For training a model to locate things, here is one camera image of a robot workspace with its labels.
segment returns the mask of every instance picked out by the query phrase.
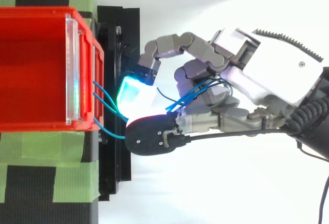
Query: black cable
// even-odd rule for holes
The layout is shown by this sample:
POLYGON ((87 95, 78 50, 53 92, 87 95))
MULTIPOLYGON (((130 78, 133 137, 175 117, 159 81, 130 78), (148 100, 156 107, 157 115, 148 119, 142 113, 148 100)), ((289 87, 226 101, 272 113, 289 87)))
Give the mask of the black cable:
POLYGON ((318 224, 322 224, 323 206, 324 206, 324 201, 325 201, 327 193, 328 193, 328 188, 329 188, 329 177, 328 177, 327 181, 325 182, 322 197, 321 197, 318 224))
POLYGON ((298 148, 301 152, 303 152, 304 154, 306 154, 306 155, 308 155, 308 156, 311 156, 311 157, 313 157, 313 158, 316 158, 316 159, 319 159, 319 160, 325 161, 325 162, 329 162, 329 160, 327 160, 327 159, 325 159, 325 158, 323 158, 323 157, 316 156, 316 155, 312 155, 312 154, 306 152, 305 150, 303 150, 302 146, 303 146, 303 144, 302 144, 301 142, 297 141, 297 148, 298 148))
MULTIPOLYGON (((303 144, 299 141, 296 141, 297 142, 297 148, 303 152, 304 154, 308 155, 308 156, 311 156, 313 158, 316 158, 316 159, 319 159, 319 160, 322 160, 322 161, 325 161, 325 162, 329 162, 329 160, 323 158, 323 157, 320 157, 320 156, 316 156, 316 155, 312 155, 308 152, 306 152, 305 150, 303 150, 303 144)), ((324 202, 325 202, 325 199, 326 199, 326 196, 327 196, 327 193, 328 193, 328 189, 329 189, 329 177, 327 179, 327 181, 325 182, 325 185, 324 185, 324 189, 323 189, 323 193, 322 193, 322 197, 321 197, 321 202, 320 202, 320 208, 319 208, 319 222, 318 224, 322 224, 322 216, 323 216, 323 207, 324 207, 324 202)))
POLYGON ((281 129, 245 130, 243 132, 216 133, 216 134, 193 136, 190 137, 190 140, 194 141, 194 140, 208 139, 208 138, 223 138, 223 137, 257 135, 257 134, 268 134, 268 133, 285 133, 285 131, 281 129))

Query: robotic hand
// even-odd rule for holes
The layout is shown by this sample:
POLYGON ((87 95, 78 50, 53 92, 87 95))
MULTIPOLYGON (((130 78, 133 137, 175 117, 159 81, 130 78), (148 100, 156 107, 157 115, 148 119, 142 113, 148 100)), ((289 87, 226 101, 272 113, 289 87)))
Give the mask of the robotic hand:
POLYGON ((287 133, 329 159, 329 68, 321 66, 323 58, 285 35, 263 30, 224 29, 209 42, 187 32, 148 42, 133 78, 153 85, 159 59, 184 51, 195 58, 174 76, 182 97, 175 104, 184 108, 131 123, 125 143, 132 153, 168 153, 205 138, 287 133), (233 86, 260 107, 249 113, 238 108, 232 89, 204 88, 215 81, 233 86), (210 128, 223 133, 187 135, 210 128))

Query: black and green striped surface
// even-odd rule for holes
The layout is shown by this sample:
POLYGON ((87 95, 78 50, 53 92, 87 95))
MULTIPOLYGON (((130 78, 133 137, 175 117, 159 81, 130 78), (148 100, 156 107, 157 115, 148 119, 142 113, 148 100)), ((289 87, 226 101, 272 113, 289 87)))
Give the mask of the black and green striped surface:
MULTIPOLYGON (((95 32, 96 0, 0 0, 1 6, 75 7, 95 32)), ((86 132, 81 162, 97 160, 98 131, 86 132)), ((91 203, 53 202, 55 177, 55 167, 8 166, 5 202, 0 203, 0 223, 97 224, 97 199, 91 203)))

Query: screw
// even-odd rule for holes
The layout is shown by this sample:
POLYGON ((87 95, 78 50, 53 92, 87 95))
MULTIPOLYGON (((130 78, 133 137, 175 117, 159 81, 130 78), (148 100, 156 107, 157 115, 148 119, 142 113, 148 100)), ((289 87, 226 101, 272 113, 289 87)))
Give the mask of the screw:
POLYGON ((303 68, 304 66, 305 66, 305 62, 301 61, 301 62, 299 63, 299 67, 303 68))
POLYGON ((121 32, 121 26, 117 26, 117 27, 116 27, 116 34, 117 34, 117 35, 121 35, 121 33, 122 33, 122 32, 121 32))

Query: coiled black cable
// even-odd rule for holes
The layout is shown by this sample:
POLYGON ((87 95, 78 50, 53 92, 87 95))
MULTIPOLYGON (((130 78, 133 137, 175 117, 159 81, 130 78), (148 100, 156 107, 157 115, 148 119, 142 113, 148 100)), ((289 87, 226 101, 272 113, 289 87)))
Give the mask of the coiled black cable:
POLYGON ((312 101, 297 108, 290 119, 286 120, 289 135, 297 135, 304 129, 312 126, 321 116, 327 115, 329 112, 329 98, 312 101))

